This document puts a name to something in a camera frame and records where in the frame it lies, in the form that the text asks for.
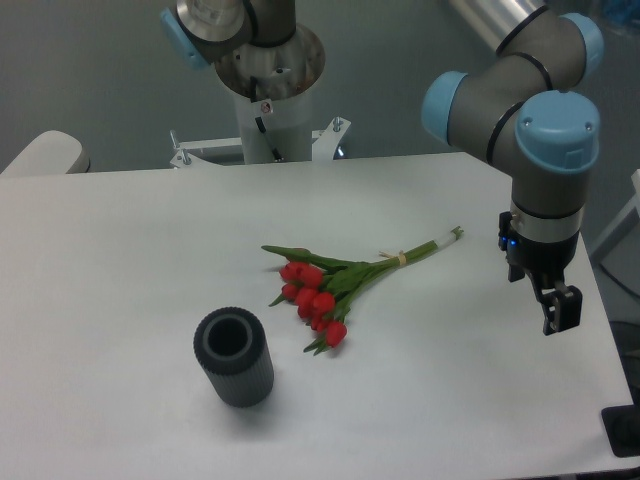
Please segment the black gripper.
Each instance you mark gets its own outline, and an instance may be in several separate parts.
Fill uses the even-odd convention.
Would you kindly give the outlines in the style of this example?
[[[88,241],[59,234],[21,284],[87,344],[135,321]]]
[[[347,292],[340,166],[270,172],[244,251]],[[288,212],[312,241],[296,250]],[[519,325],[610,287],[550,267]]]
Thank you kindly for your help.
[[[578,327],[582,292],[573,285],[562,283],[565,281],[564,270],[575,255],[578,233],[559,242],[538,242],[517,232],[513,221],[511,212],[502,212],[499,216],[498,245],[506,253],[508,281],[516,282],[525,276],[530,278],[543,310],[545,336]]]

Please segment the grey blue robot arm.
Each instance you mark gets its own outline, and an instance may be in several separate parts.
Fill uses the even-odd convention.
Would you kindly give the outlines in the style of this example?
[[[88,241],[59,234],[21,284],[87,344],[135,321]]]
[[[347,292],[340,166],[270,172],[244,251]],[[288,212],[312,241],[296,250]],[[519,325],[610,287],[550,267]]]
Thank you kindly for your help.
[[[498,244],[509,278],[528,278],[551,335],[580,322],[581,292],[564,271],[575,253],[600,116],[575,87],[600,64],[599,28],[542,1],[457,1],[454,9],[497,55],[485,73],[441,74],[421,107],[433,137],[507,174],[511,206]],[[307,99],[325,53],[291,1],[179,1],[161,25],[194,69],[213,68],[235,95],[247,163],[307,161]]]

